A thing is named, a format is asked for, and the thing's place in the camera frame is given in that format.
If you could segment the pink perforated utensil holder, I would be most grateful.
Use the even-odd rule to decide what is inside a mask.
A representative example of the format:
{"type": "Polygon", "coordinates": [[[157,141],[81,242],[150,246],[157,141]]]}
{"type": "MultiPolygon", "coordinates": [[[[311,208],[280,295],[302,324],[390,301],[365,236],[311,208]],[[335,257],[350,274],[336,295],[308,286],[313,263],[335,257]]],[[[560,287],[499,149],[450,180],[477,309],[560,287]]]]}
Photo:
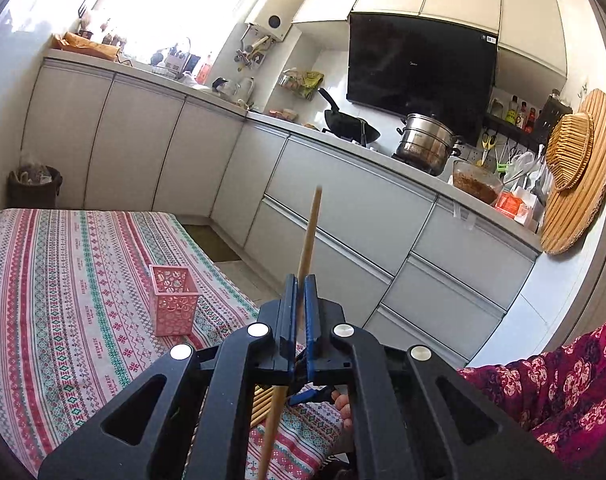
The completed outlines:
{"type": "Polygon", "coordinates": [[[187,266],[151,264],[150,316],[154,335],[188,336],[198,302],[198,287],[187,266]]]}

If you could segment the brown floor mat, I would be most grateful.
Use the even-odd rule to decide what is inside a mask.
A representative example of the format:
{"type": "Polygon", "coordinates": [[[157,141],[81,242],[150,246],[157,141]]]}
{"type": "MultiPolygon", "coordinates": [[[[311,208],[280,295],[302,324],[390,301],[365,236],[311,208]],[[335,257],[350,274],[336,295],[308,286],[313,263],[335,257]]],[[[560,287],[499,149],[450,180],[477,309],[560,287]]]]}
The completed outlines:
{"type": "Polygon", "coordinates": [[[213,262],[237,261],[240,257],[219,237],[211,226],[189,226],[184,229],[213,262]]]}

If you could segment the black wok pan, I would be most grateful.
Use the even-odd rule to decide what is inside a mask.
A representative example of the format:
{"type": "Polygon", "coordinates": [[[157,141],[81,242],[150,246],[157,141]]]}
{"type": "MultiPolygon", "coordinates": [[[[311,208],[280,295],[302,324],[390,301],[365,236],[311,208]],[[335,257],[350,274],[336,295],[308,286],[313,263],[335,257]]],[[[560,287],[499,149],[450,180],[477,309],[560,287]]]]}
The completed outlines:
{"type": "Polygon", "coordinates": [[[380,132],[365,119],[341,112],[325,88],[319,88],[318,93],[329,104],[329,108],[324,111],[324,118],[327,129],[332,134],[344,140],[355,141],[361,146],[367,146],[380,138],[380,132]]]}

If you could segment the steel stock pot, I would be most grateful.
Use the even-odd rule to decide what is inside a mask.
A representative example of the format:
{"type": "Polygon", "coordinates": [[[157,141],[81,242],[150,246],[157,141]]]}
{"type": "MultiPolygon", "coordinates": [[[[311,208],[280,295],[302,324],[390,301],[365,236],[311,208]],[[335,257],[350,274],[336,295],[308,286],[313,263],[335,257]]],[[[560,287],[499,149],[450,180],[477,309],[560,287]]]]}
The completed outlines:
{"type": "Polygon", "coordinates": [[[464,142],[463,137],[455,136],[434,117],[413,113],[402,122],[404,128],[397,129],[401,140],[394,158],[437,177],[443,172],[449,157],[460,155],[457,145],[464,142]]]}

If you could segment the glass bowl with food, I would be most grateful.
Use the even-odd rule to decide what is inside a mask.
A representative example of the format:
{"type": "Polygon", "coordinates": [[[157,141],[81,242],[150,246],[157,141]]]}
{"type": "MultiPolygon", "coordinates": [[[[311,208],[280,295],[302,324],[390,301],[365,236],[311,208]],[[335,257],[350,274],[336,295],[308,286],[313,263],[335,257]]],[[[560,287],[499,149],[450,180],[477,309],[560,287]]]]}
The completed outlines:
{"type": "Polygon", "coordinates": [[[452,177],[455,188],[487,205],[494,205],[502,190],[502,182],[496,174],[464,160],[454,162],[452,177]]]}

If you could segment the patterned red green tablecloth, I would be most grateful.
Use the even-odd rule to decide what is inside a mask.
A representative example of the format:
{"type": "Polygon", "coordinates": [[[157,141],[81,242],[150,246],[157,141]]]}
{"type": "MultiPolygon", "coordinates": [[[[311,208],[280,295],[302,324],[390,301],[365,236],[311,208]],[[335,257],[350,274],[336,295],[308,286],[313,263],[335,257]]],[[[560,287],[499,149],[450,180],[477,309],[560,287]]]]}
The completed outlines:
{"type": "Polygon", "coordinates": [[[259,313],[173,214],[0,211],[0,435],[30,474],[174,346],[153,330],[151,266],[195,280],[192,347],[259,313]]]}

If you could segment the white electric kettle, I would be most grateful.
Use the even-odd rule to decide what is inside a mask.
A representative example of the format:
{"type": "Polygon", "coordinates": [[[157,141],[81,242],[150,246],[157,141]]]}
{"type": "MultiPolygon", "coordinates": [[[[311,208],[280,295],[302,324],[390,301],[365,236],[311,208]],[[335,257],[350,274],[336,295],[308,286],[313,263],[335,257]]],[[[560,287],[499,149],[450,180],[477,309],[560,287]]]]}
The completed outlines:
{"type": "Polygon", "coordinates": [[[253,77],[242,78],[237,84],[237,90],[233,96],[233,102],[245,108],[249,108],[254,87],[255,81],[253,77]]]}

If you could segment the black range hood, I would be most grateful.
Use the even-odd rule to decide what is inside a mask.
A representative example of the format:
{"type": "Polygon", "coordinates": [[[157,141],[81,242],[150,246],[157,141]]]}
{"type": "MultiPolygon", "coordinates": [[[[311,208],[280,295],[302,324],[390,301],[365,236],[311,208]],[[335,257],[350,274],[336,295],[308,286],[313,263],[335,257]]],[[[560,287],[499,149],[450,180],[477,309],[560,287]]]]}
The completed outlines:
{"type": "Polygon", "coordinates": [[[490,32],[417,16],[349,18],[346,99],[399,116],[433,117],[474,144],[497,62],[490,32]]]}

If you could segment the floral magenta clothing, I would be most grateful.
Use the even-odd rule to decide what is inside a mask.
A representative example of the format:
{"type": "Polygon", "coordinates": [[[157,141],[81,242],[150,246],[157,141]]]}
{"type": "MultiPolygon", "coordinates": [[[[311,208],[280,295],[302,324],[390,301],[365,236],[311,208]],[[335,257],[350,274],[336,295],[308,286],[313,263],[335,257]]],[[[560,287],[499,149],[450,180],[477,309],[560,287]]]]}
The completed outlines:
{"type": "Polygon", "coordinates": [[[606,479],[606,322],[567,346],[459,374],[581,479],[606,479]]]}

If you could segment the round bamboo tray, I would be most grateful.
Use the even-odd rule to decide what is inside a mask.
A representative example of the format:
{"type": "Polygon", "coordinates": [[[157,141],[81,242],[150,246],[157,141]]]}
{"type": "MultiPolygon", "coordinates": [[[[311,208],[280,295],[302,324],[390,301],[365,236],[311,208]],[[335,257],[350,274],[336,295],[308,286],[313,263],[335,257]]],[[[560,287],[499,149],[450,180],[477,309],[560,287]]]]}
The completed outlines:
{"type": "Polygon", "coordinates": [[[606,94],[594,89],[576,113],[552,130],[546,151],[552,175],[540,246],[548,255],[569,250],[594,222],[606,198],[606,94]]]}

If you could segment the dark waste bin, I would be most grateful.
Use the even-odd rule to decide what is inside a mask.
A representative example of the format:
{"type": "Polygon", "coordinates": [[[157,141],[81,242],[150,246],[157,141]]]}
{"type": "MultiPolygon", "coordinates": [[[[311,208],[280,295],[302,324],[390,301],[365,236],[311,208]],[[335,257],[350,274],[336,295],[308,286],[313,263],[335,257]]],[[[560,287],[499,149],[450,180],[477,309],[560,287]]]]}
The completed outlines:
{"type": "Polygon", "coordinates": [[[62,174],[50,166],[12,170],[6,182],[6,207],[55,209],[62,182],[62,174]]]}

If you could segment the woven bamboo basket lid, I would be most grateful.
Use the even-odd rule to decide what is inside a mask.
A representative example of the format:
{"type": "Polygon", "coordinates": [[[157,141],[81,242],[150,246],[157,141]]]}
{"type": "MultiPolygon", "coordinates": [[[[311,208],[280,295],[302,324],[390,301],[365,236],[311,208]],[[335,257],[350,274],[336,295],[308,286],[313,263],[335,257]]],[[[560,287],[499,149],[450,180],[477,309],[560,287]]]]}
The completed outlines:
{"type": "Polygon", "coordinates": [[[594,126],[587,113],[566,114],[548,141],[546,164],[558,191],[574,188],[585,172],[594,145],[594,126]]]}

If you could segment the white water heater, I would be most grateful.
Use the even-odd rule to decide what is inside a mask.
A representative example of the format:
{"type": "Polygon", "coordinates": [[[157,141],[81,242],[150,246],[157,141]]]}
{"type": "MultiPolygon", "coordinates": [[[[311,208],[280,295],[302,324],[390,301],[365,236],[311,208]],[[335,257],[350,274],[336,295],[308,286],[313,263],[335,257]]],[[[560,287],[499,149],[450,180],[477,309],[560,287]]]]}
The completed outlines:
{"type": "Polygon", "coordinates": [[[276,41],[282,41],[304,0],[257,0],[245,24],[276,41]]]}

